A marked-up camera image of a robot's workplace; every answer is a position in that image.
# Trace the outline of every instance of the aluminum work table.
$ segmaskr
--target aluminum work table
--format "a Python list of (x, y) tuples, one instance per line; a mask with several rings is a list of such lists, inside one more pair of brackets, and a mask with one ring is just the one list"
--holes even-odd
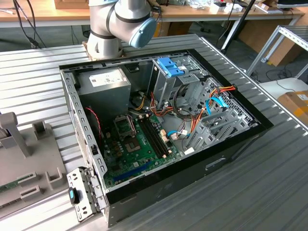
[[(275, 125), (236, 161), (115, 225), (112, 231), (307, 230), (308, 128), (209, 42), (160, 37), (128, 56), (196, 49)], [(68, 172), (83, 159), (64, 99), (60, 64), (87, 61), (81, 45), (0, 53), (0, 111), (19, 129), (50, 123)], [(107, 230), (102, 215), (79, 224), (67, 191), (0, 220), (0, 230)]]

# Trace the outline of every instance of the wooden desk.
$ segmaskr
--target wooden desk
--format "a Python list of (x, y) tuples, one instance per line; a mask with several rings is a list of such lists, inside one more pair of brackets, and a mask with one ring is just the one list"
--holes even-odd
[[(151, 4), (157, 4), (155, 0), (150, 0)], [(89, 9), (63, 9), (59, 10), (55, 8), (53, 0), (31, 0), (37, 26), (72, 26), (72, 25), (89, 25), (90, 24), (90, 12)], [(31, 18), (30, 9), (26, 0), (19, 0), (19, 4)], [(1, 0), (0, 8), (13, 7), (12, 0)], [(228, 19), (228, 13), (213, 14), (209, 12), (209, 8), (204, 10), (197, 10), (190, 6), (162, 6), (162, 18), (163, 22), (194, 22), (194, 21), (224, 21)], [(236, 26), (242, 17), (243, 12), (232, 13), (230, 19), (235, 23), (231, 28), (226, 42), (231, 38)], [(266, 20), (266, 19), (291, 19), (290, 25), (294, 25), (299, 18), (304, 15), (300, 10), (294, 9), (293, 12), (285, 12), (284, 14), (266, 14), (260, 10), (251, 11), (246, 20)], [(0, 12), (0, 27), (19, 27), (17, 15), (11, 15), (8, 13)]]

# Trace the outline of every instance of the blue cable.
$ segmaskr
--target blue cable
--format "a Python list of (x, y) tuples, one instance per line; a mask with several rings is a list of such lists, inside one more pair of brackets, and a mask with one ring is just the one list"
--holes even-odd
[(171, 134), (176, 133), (176, 132), (178, 132), (178, 131), (170, 131), (170, 132), (168, 132), (167, 136), (170, 136)]
[(183, 133), (181, 133), (181, 132), (179, 132), (179, 131), (170, 131), (170, 132), (168, 132), (167, 136), (170, 136), (170, 135), (173, 134), (173, 133), (183, 134)]
[(222, 97), (219, 97), (219, 99), (217, 99), (216, 97), (211, 97), (211, 98), (209, 98), (209, 99), (205, 102), (206, 110), (207, 110), (207, 112), (208, 112), (209, 115), (212, 114), (212, 113), (211, 113), (211, 110), (210, 110), (210, 107), (209, 107), (209, 105), (208, 105), (210, 100), (216, 101), (216, 102), (217, 102), (220, 106), (222, 106), (222, 107), (228, 107), (228, 105), (224, 102), (224, 100), (222, 99)]

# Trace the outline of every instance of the cable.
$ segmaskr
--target cable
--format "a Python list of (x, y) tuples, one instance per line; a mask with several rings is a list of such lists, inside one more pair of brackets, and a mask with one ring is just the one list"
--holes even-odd
[(177, 116), (180, 119), (189, 119), (190, 116), (189, 115), (183, 115), (179, 112), (178, 107), (177, 107), (177, 98), (180, 94), (181, 91), (185, 90), (185, 88), (187, 87), (187, 85), (182, 84), (178, 90), (175, 92), (174, 96), (173, 96), (173, 111), (175, 112), (175, 114), (177, 114)]
[[(18, 9), (16, 9), (16, 12), (17, 12), (18, 10), (21, 11), (21, 13), (23, 14), (24, 18), (28, 21), (28, 23), (30, 24), (30, 26), (31, 26), (32, 29), (34, 30), (34, 34), (37, 34), (37, 35), (38, 35), (38, 38), (39, 38), (39, 39), (41, 40), (41, 42), (43, 43), (44, 47), (46, 47), (45, 43), (43, 42), (43, 40), (41, 39), (41, 37), (39, 36), (39, 34), (38, 34), (37, 31), (36, 31), (36, 25), (35, 25), (35, 27), (32, 25), (32, 23), (30, 22), (30, 20), (28, 19), (27, 15), (26, 15), (26, 13), (23, 11), (23, 9), (21, 8), (21, 6), (19, 5), (18, 1), (17, 1), (17, 0), (13, 0), (13, 1), (16, 1), (16, 4), (17, 4), (17, 6), (18, 6)], [(32, 13), (33, 22), (35, 23), (35, 16), (34, 16), (34, 12), (33, 12), (32, 5), (31, 5), (31, 3), (30, 3), (29, 0), (27, 0), (27, 2), (28, 2), (28, 5), (29, 5), (30, 10), (31, 10), (31, 13)]]
[(260, 82), (260, 80), (259, 80), (259, 74), (258, 74), (258, 72), (255, 70), (255, 71), (253, 71), (253, 73), (251, 74), (251, 76), (250, 76), (254, 81), (256, 81), (256, 82)]
[(230, 25), (231, 25), (231, 22), (229, 22), (229, 24), (228, 24), (228, 26), (227, 26), (227, 29), (225, 30), (225, 32), (222, 33), (222, 35), (219, 37), (218, 41), (220, 41), (221, 38), (225, 35), (225, 33), (228, 31)]
[(184, 130), (184, 128), (186, 127), (186, 121), (183, 120), (183, 122), (180, 124), (180, 126), (178, 127), (177, 131), (182, 132)]
[(218, 89), (215, 88), (215, 89), (212, 90), (212, 92), (210, 93), (209, 98), (211, 98), (213, 94), (220, 94), (220, 93), (222, 93), (222, 92), (230, 91), (230, 90), (236, 90), (236, 87), (235, 87), (234, 85), (232, 85), (232, 86), (229, 86), (229, 87), (221, 87), (221, 88), (218, 88)]
[(277, 80), (277, 79), (274, 79), (274, 80), (273, 80), (273, 79), (271, 79), (271, 78), (268, 76), (268, 73), (269, 73), (269, 72), (278, 71), (277, 76), (278, 76), (279, 79), (292, 78), (292, 72), (291, 72), (290, 70), (286, 69), (287, 65), (284, 66), (283, 70), (269, 70), (269, 71), (267, 71), (267, 72), (265, 73), (265, 75), (266, 75), (266, 77), (267, 77), (270, 81), (276, 81), (277, 85), (280, 86), (281, 88), (283, 88), (283, 89), (285, 89), (285, 90), (291, 90), (291, 91), (295, 92), (295, 90), (293, 90), (293, 89), (289, 89), (289, 88), (285, 88), (285, 87), (281, 86), (281, 85), (278, 83), (278, 80)]
[(145, 100), (145, 96), (143, 96), (142, 102), (141, 102), (140, 106), (135, 108), (136, 111), (139, 111), (139, 110), (141, 110), (143, 108), (144, 100)]
[[(27, 2), (28, 2), (29, 7), (30, 7), (30, 9), (31, 9), (31, 8), (32, 8), (32, 5), (31, 5), (30, 1), (27, 0)], [(33, 45), (34, 47), (39, 47), (39, 48), (40, 48), (39, 43), (38, 43), (35, 39), (29, 37), (29, 36), (26, 34), (26, 32), (25, 32), (25, 30), (24, 30), (24, 27), (23, 27), (23, 24), (22, 24), (22, 20), (21, 20), (21, 17), (20, 17), (19, 10), (22, 12), (23, 16), (24, 16), (25, 19), (28, 21), (28, 23), (30, 24), (30, 26), (32, 27), (32, 29), (34, 30), (34, 33), (37, 34), (39, 40), (41, 40), (42, 44), (43, 44), (44, 47), (46, 48), (45, 43), (43, 42), (43, 40), (41, 39), (41, 37), (40, 37), (39, 34), (37, 33), (36, 28), (33, 27), (32, 23), (31, 23), (30, 20), (28, 19), (28, 17), (27, 17), (27, 15), (25, 14), (25, 12), (24, 12), (24, 11), (22, 10), (22, 8), (20, 7), (18, 1), (17, 1), (17, 0), (13, 0), (13, 4), (14, 4), (14, 7), (15, 7), (15, 9), (16, 9), (16, 14), (17, 14), (17, 17), (18, 17), (19, 26), (20, 26), (20, 28), (21, 28), (21, 30), (22, 30), (24, 36), (25, 36), (25, 37), (27, 38), (27, 40), (31, 43), (31, 45)]]
[(163, 109), (162, 111), (157, 111), (156, 110), (156, 105), (155, 105), (155, 98), (153, 95), (153, 92), (151, 92), (151, 103), (150, 103), (150, 110), (151, 112), (153, 112), (157, 117), (163, 117), (166, 114), (168, 114), (169, 112), (173, 111), (172, 107), (167, 107), (165, 109)]
[(95, 112), (92, 109), (90, 109), (88, 107), (86, 107), (86, 109), (89, 110), (95, 116), (95, 118), (96, 118), (96, 121), (97, 121), (97, 124), (98, 124), (98, 129), (99, 129), (99, 138), (101, 140), (102, 139), (102, 136), (101, 136), (101, 124), (100, 124), (100, 121), (98, 119), (98, 116), (95, 114)]
[(32, 5), (30, 3), (30, 0), (27, 0), (27, 3), (29, 5), (29, 7), (30, 7), (30, 11), (31, 11), (31, 15), (32, 15), (33, 27), (34, 27), (33, 39), (35, 40), (35, 32), (36, 32), (37, 26), (36, 26), (36, 23), (35, 23), (34, 11), (33, 11)]
[[(224, 87), (224, 88), (219, 88), (219, 89), (221, 89), (220, 92), (224, 92), (224, 91), (228, 91), (228, 90), (235, 90), (236, 88), (235, 88), (234, 86), (230, 86), (230, 87)], [(214, 90), (211, 92), (210, 96), (211, 96), (215, 91), (217, 91), (217, 89), (214, 89)], [(211, 114), (211, 110), (210, 110), (210, 108), (209, 108), (209, 103), (210, 103), (212, 100), (216, 101), (221, 107), (228, 107), (228, 106), (224, 103), (224, 101), (223, 101), (223, 99), (222, 99), (221, 97), (220, 97), (220, 99), (217, 99), (216, 97), (210, 97), (209, 99), (207, 99), (206, 102), (205, 102), (205, 107), (202, 108), (201, 112), (199, 113), (199, 115), (197, 116), (197, 118), (196, 118), (196, 119), (194, 120), (194, 122), (192, 123), (191, 133), (192, 133), (192, 131), (194, 131), (194, 129), (196, 128), (196, 125), (199, 123), (199, 121), (200, 121), (200, 119), (201, 119), (201, 117), (202, 117), (202, 114), (203, 114), (203, 112), (204, 112), (205, 110), (207, 110), (207, 113), (208, 113), (209, 115)]]
[(75, 45), (74, 38), (73, 38), (73, 26), (71, 26), (71, 36), (72, 36), (72, 43), (73, 43), (73, 45)]
[(161, 21), (161, 22), (160, 22), (160, 28), (159, 28), (159, 33), (158, 33), (157, 37), (160, 36), (160, 33), (161, 33), (161, 31), (162, 31), (162, 26), (163, 26), (162, 8), (161, 8), (160, 5), (159, 5), (159, 13), (158, 13), (158, 17), (157, 17), (157, 19), (156, 19), (156, 22), (159, 21), (159, 18), (160, 18), (160, 21)]
[(295, 90), (293, 90), (293, 89), (284, 88), (283, 86), (281, 86), (281, 85), (278, 83), (278, 80), (276, 80), (276, 83), (277, 83), (277, 85), (278, 85), (278, 86), (282, 87), (283, 89), (286, 89), (286, 90), (291, 90), (291, 91), (295, 92)]
[[(229, 16), (228, 16), (228, 19), (227, 19), (227, 23), (228, 23), (229, 20), (230, 20), (231, 14), (232, 14), (232, 12), (233, 12), (234, 5), (235, 5), (235, 1), (233, 1), (233, 5), (232, 5), (232, 8), (231, 8), (230, 14), (229, 14)], [(217, 48), (217, 46), (218, 46), (219, 40), (220, 40), (220, 39), (222, 38), (222, 36), (226, 33), (226, 31), (228, 30), (228, 28), (227, 28), (226, 30), (223, 30), (223, 31), (221, 32), (221, 35), (219, 36), (219, 38), (218, 38), (217, 41), (216, 41), (216, 48)]]
[(72, 29), (72, 32), (73, 32), (73, 34), (74, 34), (74, 37), (76, 38), (76, 40), (77, 40), (77, 44), (79, 44), (79, 40), (77, 39), (77, 36), (75, 35), (75, 32), (74, 32), (74, 28), (73, 28), (73, 26), (71, 26), (71, 29)]

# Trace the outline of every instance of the green motherboard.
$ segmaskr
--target green motherboard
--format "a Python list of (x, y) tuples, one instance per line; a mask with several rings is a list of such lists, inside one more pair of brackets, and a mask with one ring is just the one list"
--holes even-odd
[[(106, 135), (104, 160), (108, 171), (104, 175), (104, 181), (107, 188), (181, 157), (172, 143), (169, 142), (167, 145), (158, 140), (162, 127), (156, 116), (147, 118), (148, 126), (152, 126), (149, 128), (152, 131), (151, 135), (156, 132), (156, 140), (149, 140), (148, 128), (144, 127), (142, 120), (134, 119), (131, 122), (136, 130), (135, 137), (128, 136), (120, 140), (116, 127), (111, 127)], [(128, 130), (124, 123), (121, 127), (125, 128), (125, 131)], [(158, 143), (164, 145), (161, 148), (167, 151), (166, 154), (158, 154)]]
[(10, 183), (7, 183), (5, 185), (0, 186), (0, 193), (7, 191), (7, 190), (10, 190), (10, 189), (13, 189), (13, 188), (16, 188), (17, 186), (19, 186), (19, 184), (18, 184), (19, 181), (24, 180), (24, 179), (31, 177), (31, 176), (32, 175), (24, 176), (24, 177), (22, 177), (18, 180), (15, 180), (15, 181), (12, 181)]

